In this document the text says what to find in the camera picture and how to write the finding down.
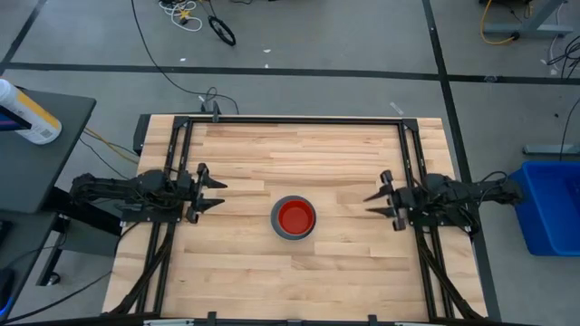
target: gray floor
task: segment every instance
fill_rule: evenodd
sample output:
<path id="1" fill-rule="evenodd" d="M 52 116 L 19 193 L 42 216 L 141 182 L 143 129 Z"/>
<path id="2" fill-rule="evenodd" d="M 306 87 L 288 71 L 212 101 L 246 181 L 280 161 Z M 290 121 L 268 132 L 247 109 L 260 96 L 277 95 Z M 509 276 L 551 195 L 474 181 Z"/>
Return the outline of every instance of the gray floor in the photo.
<path id="1" fill-rule="evenodd" d="M 485 45 L 479 39 L 483 7 L 477 0 L 431 2 L 449 73 L 554 77 L 540 62 L 546 58 L 549 40 Z M 35 0 L 0 1 L 0 55 L 35 4 Z M 437 72 L 420 0 L 255 0 L 252 5 L 215 0 L 218 14 L 237 33 L 239 45 L 234 49 L 218 41 L 207 26 L 192 34 L 171 25 L 154 0 L 136 0 L 136 6 L 151 52 L 162 65 Z M 521 18 L 523 7 L 516 9 Z M 205 20 L 200 8 L 194 13 Z M 574 18 L 578 16 L 580 4 L 570 2 L 560 22 L 575 25 L 580 32 L 580 21 Z M 505 7 L 494 5 L 489 11 L 490 22 L 512 20 Z M 559 41 L 555 53 L 576 35 Z M 128 0 L 49 0 L 13 62 L 150 65 Z M 200 104 L 197 96 L 177 90 L 157 73 L 8 70 L 5 77 L 30 89 L 97 99 L 90 127 L 127 146 L 141 113 L 194 111 Z M 437 81 L 215 74 L 171 78 L 191 90 L 216 86 L 236 99 L 242 114 L 398 116 L 389 105 L 394 102 L 408 117 L 443 118 L 451 145 Z M 474 179 L 493 170 L 517 170 L 528 159 L 521 154 L 527 143 L 557 143 L 566 114 L 580 96 L 577 86 L 454 82 L 451 88 Z M 220 104 L 223 111 L 233 112 L 230 102 Z M 578 123 L 571 122 L 569 139 L 580 137 Z M 133 165 L 93 139 L 87 142 L 121 173 L 134 174 Z M 68 188 L 74 177 L 85 172 L 115 177 L 80 144 L 58 186 Z M 481 214 L 503 320 L 576 324 L 580 261 L 530 255 L 509 207 L 484 204 Z M 49 288 L 28 284 L 13 316 L 83 286 L 111 264 L 109 258 L 65 253 L 56 267 L 63 283 Z M 102 281 L 74 300 L 25 321 L 96 315 L 105 291 L 106 281 Z"/>

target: blue bin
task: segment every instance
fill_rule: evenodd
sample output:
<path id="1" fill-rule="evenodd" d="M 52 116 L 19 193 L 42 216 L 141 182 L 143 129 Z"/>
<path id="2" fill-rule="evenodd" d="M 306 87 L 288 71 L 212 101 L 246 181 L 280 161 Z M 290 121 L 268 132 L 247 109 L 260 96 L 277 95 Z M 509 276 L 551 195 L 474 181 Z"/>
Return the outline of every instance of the blue bin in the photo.
<path id="1" fill-rule="evenodd" d="M 526 162 L 511 178 L 525 197 L 516 212 L 529 252 L 580 256 L 580 163 Z"/>

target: cable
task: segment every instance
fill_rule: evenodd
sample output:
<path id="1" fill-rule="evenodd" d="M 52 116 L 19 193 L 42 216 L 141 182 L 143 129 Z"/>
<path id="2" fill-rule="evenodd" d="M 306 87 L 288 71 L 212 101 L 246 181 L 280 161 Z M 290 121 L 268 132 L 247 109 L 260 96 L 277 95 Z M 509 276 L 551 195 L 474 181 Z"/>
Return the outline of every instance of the cable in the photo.
<path id="1" fill-rule="evenodd" d="M 207 0 L 209 3 L 209 7 L 211 8 L 211 12 L 214 14 L 215 17 L 218 17 L 218 14 L 216 14 L 216 9 L 214 9 L 214 5 L 211 3 L 211 0 Z"/>
<path id="2" fill-rule="evenodd" d="M 195 95 L 206 95 L 206 93 L 202 93 L 202 92 L 199 92 L 199 91 L 189 91 L 189 90 L 186 90 L 186 89 L 184 89 L 183 87 L 181 87 L 181 86 L 177 85 L 177 84 L 176 84 L 176 83 L 175 83 L 175 82 L 174 82 L 174 81 L 173 81 L 173 80 L 172 80 L 172 79 L 171 79 L 171 78 L 170 78 L 170 77 L 169 77 L 169 76 L 168 76 L 168 75 L 167 75 L 167 74 L 166 74 L 166 73 L 165 73 L 165 72 L 164 72 L 164 71 L 161 69 L 161 67 L 159 67 L 159 66 L 157 65 L 157 63 L 156 63 L 156 62 L 155 62 L 155 60 L 153 59 L 153 56 L 151 55 L 151 52 L 150 52 L 150 50 L 149 50 L 149 46 L 147 46 L 147 42 L 145 41 L 145 37 L 143 36 L 143 31 L 141 30 L 141 26 L 140 26 L 140 24 L 139 24 L 139 19 L 137 18 L 137 13 L 136 13 L 136 11 L 135 11 L 135 0 L 130 0 L 130 5 L 131 5 L 131 9 L 132 9 L 132 11 L 133 11 L 133 18 L 135 19 L 135 24 L 137 25 L 137 30 L 139 31 L 140 38 L 141 38 L 141 40 L 142 40 L 142 42 L 143 42 L 143 47 L 145 47 L 145 51 L 147 52 L 147 55 L 148 55 L 148 56 L 149 56 L 149 58 L 151 59 L 151 62 L 153 63 L 153 65 L 155 66 L 155 68 L 157 68 L 157 70 L 158 70 L 159 72 L 161 72 L 161 74 L 163 75 L 163 77 L 165 77 L 165 79 L 166 79 L 166 80 L 168 80 L 168 82 L 170 82 L 170 83 L 171 83 L 173 86 L 177 87 L 178 89 L 180 89 L 180 90 L 182 90 L 182 91 L 184 91 L 184 92 L 186 92 L 186 93 L 189 93 L 189 94 L 195 94 Z M 229 96 L 222 95 L 222 94 L 216 94 L 215 96 L 216 96 L 216 97 L 219 97 L 219 98 L 222 98 L 222 99 L 228 99 L 228 100 L 232 101 L 232 102 L 234 103 L 234 106 L 236 107 L 236 114 L 239 114 L 239 107 L 237 106 L 237 102 L 236 102 L 234 99 L 230 98 Z"/>
<path id="3" fill-rule="evenodd" d="M 201 8 L 203 8 L 203 11 L 205 11 L 208 16 L 212 15 L 209 13 L 208 9 L 206 9 L 206 7 L 203 5 L 203 0 L 199 0 L 199 4 L 201 5 Z"/>
<path id="4" fill-rule="evenodd" d="M 199 30 L 201 30 L 201 27 L 203 27 L 203 22 L 201 22 L 201 19 L 199 19 L 197 17 L 192 17 L 189 15 L 189 12 L 198 6 L 198 5 L 196 5 L 195 1 L 187 1 L 187 2 L 184 1 L 180 4 L 174 3 L 172 7 L 166 7 L 161 3 L 161 1 L 159 1 L 159 6 L 161 8 L 163 8 L 163 11 L 165 12 L 165 14 L 169 15 L 171 22 L 183 30 L 186 30 L 188 32 L 198 32 Z M 175 19 L 173 19 L 173 17 L 176 17 L 176 16 L 181 17 L 181 19 L 185 19 L 186 22 L 188 22 L 190 20 L 198 21 L 199 27 L 196 29 L 187 28 L 186 26 L 176 22 Z"/>
<path id="5" fill-rule="evenodd" d="M 14 317 L 14 318 L 11 318 L 11 319 L 2 321 L 2 322 L 0 322 L 0 325 L 6 325 L 7 323 L 10 323 L 10 322 L 20 321 L 20 320 L 22 320 L 24 318 L 28 318 L 30 316 L 33 316 L 33 315 L 35 315 L 37 313 L 47 311 L 47 310 L 53 308 L 55 305 L 60 304 L 62 302 L 65 302 L 65 301 L 71 299 L 73 296 L 79 294 L 80 292 L 83 292 L 84 290 L 86 290 L 89 287 L 91 287 L 92 285 L 96 284 L 98 281 L 102 280 L 106 276 L 109 276 L 109 274 L 111 274 L 111 273 L 112 273 L 112 271 L 108 271 L 106 274 L 100 276 L 99 278 L 97 278 L 96 280 L 92 281 L 91 283 L 88 283 L 87 285 L 83 286 L 81 289 L 79 289 L 79 290 L 77 290 L 77 291 L 75 291 L 75 292 L 73 292 L 73 293 L 71 293 L 71 294 L 63 297 L 61 300 L 55 301 L 55 302 L 53 302 L 53 303 L 51 303 L 49 305 L 44 306 L 43 308 L 40 308 L 40 309 L 35 310 L 33 312 L 28 312 L 28 313 L 25 313 L 25 314 L 20 315 L 18 317 Z"/>
<path id="6" fill-rule="evenodd" d="M 178 200 L 175 201 L 175 203 L 173 203 L 173 205 L 169 205 L 169 206 L 163 206 L 163 205 L 159 205 L 159 204 L 155 204 L 153 202 L 151 202 L 150 200 L 148 200 L 144 195 L 140 194 L 139 191 L 135 190 L 135 194 L 137 194 L 137 197 L 145 204 L 148 206 L 153 206 L 156 207 L 158 209 L 163 209 L 163 210 L 171 210 L 171 209 L 175 209 L 179 206 L 179 204 L 181 204 Z"/>
<path id="7" fill-rule="evenodd" d="M 496 188 L 501 188 L 506 184 L 506 182 L 508 182 L 508 174 L 504 171 L 493 171 L 493 172 L 489 173 L 488 175 L 486 175 L 484 178 L 482 178 L 479 182 L 484 182 L 484 181 L 488 180 L 491 176 L 494 176 L 496 174 L 500 174 L 500 175 L 504 176 L 501 184 L 499 184 L 495 187 L 489 188 L 481 195 L 481 198 L 478 201 L 478 208 L 481 206 L 481 203 L 483 203 L 483 200 L 488 195 L 489 191 L 496 189 Z"/>
<path id="8" fill-rule="evenodd" d="M 91 145 L 85 143 L 84 140 L 82 140 L 82 138 L 79 138 L 79 140 L 81 141 L 82 144 L 84 144 L 84 146 L 88 147 L 92 151 L 92 153 L 94 153 L 94 155 L 96 155 L 97 158 L 99 158 L 101 160 L 101 162 L 104 163 L 107 167 L 109 167 L 111 170 L 113 170 L 120 177 L 122 177 L 122 178 L 124 178 L 126 180 L 129 179 L 128 177 L 123 176 L 121 172 L 117 171 L 117 169 L 115 169 L 114 167 L 112 167 L 111 164 L 107 163 L 107 161 L 104 160 L 104 158 L 102 158 L 101 155 L 99 155 L 99 153 L 97 153 L 97 151 L 94 150 L 94 148 Z"/>
<path id="9" fill-rule="evenodd" d="M 130 227 L 127 229 L 127 230 L 125 230 L 125 232 L 123 232 L 123 233 L 121 234 L 121 236 L 119 237 L 119 240 L 117 241 L 117 245 L 119 245 L 119 243 L 121 242 L 121 239 L 122 239 L 122 238 L 123 238 L 123 237 L 124 237 L 124 236 L 125 236 L 127 233 L 129 233 L 129 231 L 130 231 L 130 230 L 132 230 L 132 229 L 133 229 L 135 226 L 137 226 L 139 223 L 140 223 L 140 222 L 137 222 L 137 223 L 135 223 L 134 225 L 131 225 L 131 226 L 130 226 Z M 98 283 L 98 282 L 99 282 L 100 280 L 102 280 L 103 278 L 105 278 L 105 277 L 109 276 L 111 273 L 112 273 L 112 270 L 110 270 L 110 271 L 108 271 L 107 273 L 105 273 L 105 274 L 103 274 L 103 275 L 99 276 L 99 277 L 98 277 L 96 280 L 94 280 L 94 281 L 92 281 L 92 282 L 90 282 L 90 283 L 86 284 L 85 286 L 83 286 L 83 287 L 82 287 L 82 288 L 80 288 L 79 290 L 77 290 L 77 291 L 75 291 L 75 292 L 73 292 L 73 293 L 71 293 L 71 294 L 68 294 L 68 295 L 64 296 L 62 299 L 60 299 L 60 300 L 58 300 L 58 301 L 55 301 L 55 302 L 53 302 L 53 303 L 51 303 L 51 304 L 48 304 L 48 305 L 46 305 L 46 306 L 44 306 L 44 307 L 42 307 L 42 308 L 39 308 L 39 309 L 37 309 L 37 310 L 35 310 L 35 311 L 28 312 L 28 313 L 22 314 L 22 315 L 20 315 L 20 316 L 17 316 L 17 317 L 14 317 L 14 318 L 11 318 L 11 319 L 8 319 L 8 320 L 5 320 L 5 321 L 1 321 L 1 322 L 0 322 L 0 325 L 6 325 L 7 323 L 10 323 L 10 322 L 14 322 L 14 321 L 20 321 L 20 320 L 22 320 L 22 319 L 24 319 L 24 318 L 28 318 L 28 317 L 30 317 L 30 316 L 34 316 L 34 315 L 35 315 L 35 314 L 37 314 L 37 313 L 40 313 L 40 312 L 47 311 L 47 310 L 49 310 L 49 309 L 53 308 L 55 305 L 58 305 L 58 304 L 60 304 L 60 303 L 63 303 L 63 302 L 65 302 L 65 301 L 67 301 L 67 300 L 71 299 L 73 296 L 75 296 L 75 295 L 79 294 L 80 292 L 83 292 L 84 290 L 86 290 L 86 289 L 90 288 L 91 286 L 95 285 L 96 283 Z"/>
<path id="10" fill-rule="evenodd" d="M 564 134 L 562 135 L 562 144 L 560 145 L 560 155 L 558 157 L 558 161 L 562 161 L 562 152 L 564 151 L 564 141 L 566 140 L 566 132 L 568 131 L 568 122 L 570 122 L 570 117 L 572 117 L 572 113 L 574 112 L 574 110 L 576 110 L 576 106 L 578 105 L 579 102 L 580 98 L 576 100 L 576 103 L 574 103 L 574 106 L 570 110 L 570 113 L 568 113 L 568 118 L 565 120 Z"/>
<path id="11" fill-rule="evenodd" d="M 558 10 L 556 10 L 556 25 L 560 25 L 560 10 L 562 10 L 564 3 L 565 2 L 562 2 L 562 4 L 560 4 L 560 6 L 558 7 Z M 550 44 L 550 51 L 548 53 L 548 62 L 551 62 L 554 60 L 554 44 L 556 43 L 556 40 L 558 39 L 558 37 L 559 37 L 559 35 L 556 35 L 556 36 L 554 36 L 554 39 L 552 39 L 552 43 Z M 556 64 L 556 62 L 554 62 L 553 65 L 554 65 L 554 68 L 556 68 L 556 71 L 559 72 L 560 68 L 558 68 L 558 65 Z"/>
<path id="12" fill-rule="evenodd" d="M 91 137 L 92 139 L 97 139 L 98 141 L 102 141 L 100 138 L 93 136 L 90 132 L 88 132 L 87 130 L 83 130 L 82 131 L 83 134 Z M 117 149 L 122 149 L 124 151 L 126 151 L 127 153 L 134 155 L 134 156 L 138 156 L 137 154 L 135 154 L 134 151 L 132 151 L 131 149 L 127 149 L 126 147 L 123 147 L 122 145 L 116 144 L 114 142 L 110 142 L 107 140 L 107 142 L 109 143 L 109 145 L 116 147 Z"/>
<path id="13" fill-rule="evenodd" d="M 518 16 L 517 16 L 517 14 L 516 14 L 516 11 L 514 10 L 514 8 L 512 8 L 512 7 L 511 7 L 511 5 L 508 5 L 508 4 L 506 4 L 506 3 L 503 3 L 503 2 L 498 2 L 498 3 L 496 3 L 496 4 L 498 4 L 498 5 L 503 5 L 503 6 L 505 6 L 507 9 L 509 9 L 509 13 L 510 13 L 510 14 L 512 14 L 512 15 L 514 16 L 514 18 L 516 18 L 516 19 L 519 21 L 519 23 L 520 23 L 520 24 L 522 24 L 522 20 L 521 20 L 521 19 L 519 19 L 519 17 L 518 17 Z"/>
<path id="14" fill-rule="evenodd" d="M 484 24 L 486 22 L 486 16 L 488 15 L 489 6 L 491 5 L 492 1 L 493 0 L 488 1 L 488 5 L 486 5 L 486 9 L 483 11 L 483 15 L 481 16 L 481 21 L 479 21 L 479 36 L 481 36 L 481 39 L 483 40 L 483 42 L 485 42 L 487 44 L 491 44 L 491 45 L 501 45 L 501 44 L 507 44 L 507 43 L 510 43 L 512 41 L 515 41 L 516 37 L 510 36 L 509 38 L 507 38 L 503 41 L 492 42 L 492 41 L 489 41 L 486 38 L 486 36 L 483 34 L 483 28 L 484 28 Z"/>
<path id="15" fill-rule="evenodd" d="M 132 229 L 134 229 L 134 228 L 135 228 L 135 226 L 139 225 L 139 223 L 140 223 L 140 222 L 135 222 L 133 225 L 129 226 L 129 227 L 127 228 L 127 230 L 125 230 L 125 232 L 123 232 L 123 233 L 121 234 L 121 236 L 119 237 L 119 241 L 118 241 L 118 243 L 121 241 L 121 239 L 122 239 L 122 238 L 123 238 L 123 237 L 124 237 L 124 236 L 125 236 L 127 233 L 129 233 L 129 232 L 130 232 Z"/>
<path id="16" fill-rule="evenodd" d="M 118 154 L 120 157 L 122 157 L 122 158 L 124 158 L 124 159 L 128 160 L 128 161 L 129 161 L 129 162 L 131 162 L 131 163 L 134 163 L 134 164 L 137 164 L 137 165 L 139 165 L 139 161 L 136 161 L 136 160 L 134 160 L 133 158 L 130 158 L 130 157 L 126 156 L 125 154 L 121 153 L 121 152 L 120 152 L 118 149 L 116 149 L 115 147 L 113 147 L 113 145 L 112 145 L 112 144 L 111 144 L 109 141 L 107 141 L 106 139 L 104 139 L 104 138 L 103 138 L 101 135 L 99 135 L 99 134 L 98 134 L 98 133 L 96 133 L 95 131 L 92 131 L 92 130 L 91 130 L 91 129 L 89 129 L 89 128 L 85 128 L 85 129 L 88 131 L 88 132 L 85 132 L 87 135 L 89 135 L 89 132 L 90 132 L 90 133 L 91 133 L 91 135 L 89 135 L 89 136 L 91 136 L 91 137 L 93 137 L 93 138 L 96 138 L 96 139 L 98 139 L 99 141 L 102 141 L 102 143 L 103 143 L 103 144 L 107 145 L 107 147 L 108 147 L 109 149 L 111 149 L 112 151 L 114 151 L 115 153 L 117 153 L 117 154 Z"/>
<path id="17" fill-rule="evenodd" d="M 419 186 L 421 188 L 421 190 L 423 190 L 425 193 L 427 193 L 430 196 L 430 201 L 427 203 L 424 203 L 421 207 L 419 207 L 419 210 L 422 211 L 423 209 L 425 209 L 425 206 L 431 206 L 434 208 L 437 208 L 443 212 L 448 211 L 448 208 L 456 208 L 459 210 L 459 213 L 463 216 L 463 218 L 465 218 L 465 220 L 467 221 L 468 226 L 470 227 L 471 231 L 467 231 L 465 228 L 461 227 L 460 225 L 455 224 L 455 226 L 457 226 L 459 228 L 459 230 L 463 231 L 466 235 L 472 236 L 475 233 L 477 233 L 480 230 L 480 225 L 479 222 L 476 218 L 473 217 L 473 215 L 468 211 L 467 208 L 464 207 L 464 205 L 462 204 L 442 204 L 442 203 L 438 203 L 437 199 L 440 197 L 440 195 L 434 194 L 433 192 L 431 192 L 429 189 L 427 189 L 424 185 L 422 185 L 416 178 L 413 178 L 413 182 L 415 184 L 417 184 L 417 186 Z M 450 186 L 450 183 L 456 183 L 458 185 L 462 185 L 464 187 L 467 187 L 467 185 L 456 181 L 456 180 L 446 180 L 443 185 L 450 187 L 453 189 L 453 192 L 455 193 L 455 197 L 459 198 L 458 193 L 455 191 L 455 189 Z M 469 189 L 467 188 L 467 192 L 468 196 L 470 198 L 471 195 L 469 193 Z M 425 234 L 429 234 L 430 232 L 423 230 L 423 233 Z"/>
<path id="18" fill-rule="evenodd" d="M 27 252 L 24 252 L 23 254 L 17 256 L 15 259 L 13 259 L 12 261 L 10 261 L 10 263 L 6 264 L 6 266 L 4 268 L 8 268 L 8 267 L 14 265 L 16 262 L 18 262 L 19 260 L 25 258 L 29 254 L 33 254 L 33 253 L 36 253 L 36 252 L 40 252 L 40 251 L 45 250 L 45 249 L 53 249 L 55 247 L 63 246 L 64 243 L 66 243 L 66 239 L 67 238 L 68 238 L 68 234 L 67 233 L 64 233 L 64 239 L 59 244 L 49 245 L 49 246 L 46 246 L 46 247 L 43 247 L 43 248 L 33 249 L 33 250 L 29 250 Z"/>
<path id="19" fill-rule="evenodd" d="M 557 62 L 561 62 L 562 60 L 564 60 L 564 64 L 562 64 L 562 71 L 560 72 L 560 79 L 564 79 L 564 71 L 566 70 L 566 63 L 568 62 L 568 60 L 570 60 L 571 63 L 570 65 L 567 66 L 567 68 L 570 69 L 570 72 L 565 77 L 566 79 L 570 78 L 572 72 L 574 72 L 576 66 L 580 63 L 580 55 L 576 57 L 572 56 L 572 54 L 580 50 L 580 41 L 578 41 L 578 39 L 580 39 L 580 36 L 577 36 L 572 41 L 570 41 L 570 43 L 568 43 L 562 55 L 557 56 L 556 58 L 546 63 L 547 65 L 553 65 L 556 64 Z"/>

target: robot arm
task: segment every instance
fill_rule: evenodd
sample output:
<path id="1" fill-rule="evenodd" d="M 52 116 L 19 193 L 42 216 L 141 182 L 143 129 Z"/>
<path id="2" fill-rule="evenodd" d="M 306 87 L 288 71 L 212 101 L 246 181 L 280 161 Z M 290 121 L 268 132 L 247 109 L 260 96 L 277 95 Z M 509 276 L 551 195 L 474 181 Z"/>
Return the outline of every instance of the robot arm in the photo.
<path id="1" fill-rule="evenodd" d="M 149 170 L 129 180 L 98 178 L 84 174 L 72 182 L 71 196 L 77 204 L 99 198 L 122 199 L 124 213 L 136 220 L 154 221 L 155 216 L 181 217 L 184 202 L 191 202 L 186 218 L 190 223 L 198 222 L 198 213 L 224 202 L 223 199 L 204 198 L 202 188 L 225 188 L 227 185 L 212 179 L 206 164 L 198 165 L 198 182 L 187 171 L 177 180 L 171 180 L 161 170 Z"/>
<path id="2" fill-rule="evenodd" d="M 500 204 L 514 205 L 522 199 L 522 192 L 516 181 L 506 177 L 476 183 L 452 180 L 440 174 L 428 174 L 424 184 L 415 187 L 394 189 L 392 173 L 381 173 L 383 186 L 379 192 L 365 201 L 388 197 L 387 207 L 368 209 L 371 212 L 393 217 L 393 228 L 401 231 L 406 228 L 400 210 L 407 209 L 409 221 L 420 225 L 457 225 L 474 226 L 469 221 L 466 204 L 495 201 Z"/>

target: white cable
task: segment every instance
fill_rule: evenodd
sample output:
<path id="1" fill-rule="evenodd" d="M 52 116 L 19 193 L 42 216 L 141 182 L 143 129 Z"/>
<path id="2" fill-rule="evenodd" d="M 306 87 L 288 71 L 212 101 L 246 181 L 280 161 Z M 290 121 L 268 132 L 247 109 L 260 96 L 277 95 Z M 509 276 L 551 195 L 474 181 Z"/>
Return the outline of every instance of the white cable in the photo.
<path id="1" fill-rule="evenodd" d="M 556 25 L 560 25 L 560 10 L 562 10 L 562 6 L 564 6 L 564 1 L 562 2 L 562 4 L 560 4 L 560 6 L 558 7 L 558 10 L 556 11 Z M 548 62 L 551 62 L 552 60 L 554 60 L 554 44 L 556 43 L 556 39 L 558 38 L 558 35 L 554 36 L 554 39 L 552 40 L 552 43 L 550 44 L 550 57 L 548 58 Z M 556 71 L 559 72 L 560 68 L 558 68 L 558 64 L 557 62 L 554 62 L 554 68 L 556 68 Z"/>
<path id="2" fill-rule="evenodd" d="M 195 20 L 195 21 L 198 21 L 198 23 L 199 23 L 199 27 L 198 28 L 191 29 L 191 28 L 187 28 L 187 27 L 183 26 L 179 22 L 176 22 L 173 17 L 181 16 L 181 13 L 176 13 L 176 10 L 178 10 L 178 9 L 179 10 L 189 10 L 189 11 L 192 11 L 197 6 L 198 5 L 196 4 L 195 1 L 184 1 L 184 2 L 182 2 L 180 4 L 174 4 L 172 7 L 169 7 L 169 6 L 166 7 L 166 6 L 164 6 L 161 3 L 161 1 L 159 1 L 159 7 L 163 8 L 163 11 L 165 12 L 165 14 L 167 14 L 169 16 L 169 18 L 171 19 L 171 22 L 174 25 L 176 25 L 177 27 L 179 27 L 179 28 L 181 28 L 183 30 L 186 30 L 188 32 L 198 32 L 201 29 L 201 27 L 203 27 L 203 22 L 201 21 L 201 19 L 199 19 L 197 17 L 191 17 L 191 16 L 186 17 L 186 19 L 188 21 Z"/>

